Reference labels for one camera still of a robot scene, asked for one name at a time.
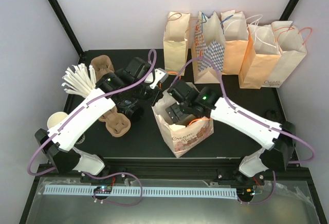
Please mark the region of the Cream Bear paper bag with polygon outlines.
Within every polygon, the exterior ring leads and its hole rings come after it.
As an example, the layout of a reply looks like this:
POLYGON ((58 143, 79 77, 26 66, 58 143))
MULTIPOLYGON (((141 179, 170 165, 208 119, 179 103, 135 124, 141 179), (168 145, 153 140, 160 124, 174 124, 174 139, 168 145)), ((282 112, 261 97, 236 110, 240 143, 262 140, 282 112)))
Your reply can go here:
POLYGON ((162 93, 163 97, 155 103, 152 111, 165 144, 179 158, 214 133, 213 121, 190 115, 183 122, 175 123, 171 119, 173 115, 169 115, 166 109, 177 102, 166 89, 162 93))

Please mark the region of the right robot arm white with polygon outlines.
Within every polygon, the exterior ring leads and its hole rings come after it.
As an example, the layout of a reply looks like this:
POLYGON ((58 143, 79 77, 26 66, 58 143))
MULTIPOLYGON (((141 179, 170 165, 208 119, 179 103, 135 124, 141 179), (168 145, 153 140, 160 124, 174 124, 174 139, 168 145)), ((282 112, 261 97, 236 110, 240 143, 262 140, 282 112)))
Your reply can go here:
POLYGON ((209 87, 201 91, 178 80, 167 90, 184 114, 225 123, 256 141, 261 149, 245 156, 233 173, 239 184, 266 170, 285 171, 296 147, 295 126, 262 118, 226 100, 209 87))

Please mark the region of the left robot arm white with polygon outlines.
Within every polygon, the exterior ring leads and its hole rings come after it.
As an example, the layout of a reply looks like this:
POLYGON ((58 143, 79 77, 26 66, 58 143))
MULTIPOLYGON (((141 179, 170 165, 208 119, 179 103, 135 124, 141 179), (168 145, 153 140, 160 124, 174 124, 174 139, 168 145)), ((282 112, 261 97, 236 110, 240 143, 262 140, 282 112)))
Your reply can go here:
POLYGON ((105 122, 114 137, 127 133, 131 121, 139 120, 143 109, 123 105, 139 100, 148 100, 154 105, 163 96, 159 85, 168 73, 154 65, 155 61, 135 57, 126 68, 114 70, 110 58, 100 55, 92 59, 89 66, 79 64, 74 69, 68 68, 63 77, 65 85, 84 100, 63 119, 35 133, 40 145, 38 150, 52 164, 44 173, 79 171, 91 174, 98 182, 106 182, 111 171, 102 157, 84 152, 75 144, 97 120, 105 122))

